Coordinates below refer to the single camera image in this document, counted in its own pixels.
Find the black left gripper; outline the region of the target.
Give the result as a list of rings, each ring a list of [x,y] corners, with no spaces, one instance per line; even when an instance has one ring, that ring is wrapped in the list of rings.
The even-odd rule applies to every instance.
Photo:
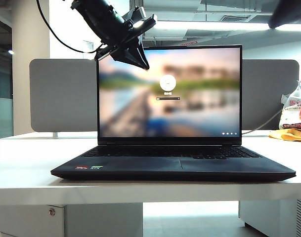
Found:
[[[121,37],[115,43],[107,43],[107,47],[99,49],[94,59],[101,60],[107,55],[115,61],[134,65],[144,70],[149,70],[150,66],[146,59],[142,44],[142,35],[144,32],[150,30],[157,23],[158,17],[152,14],[151,17],[144,21],[140,21],[141,25],[138,27],[129,27],[126,35]]]

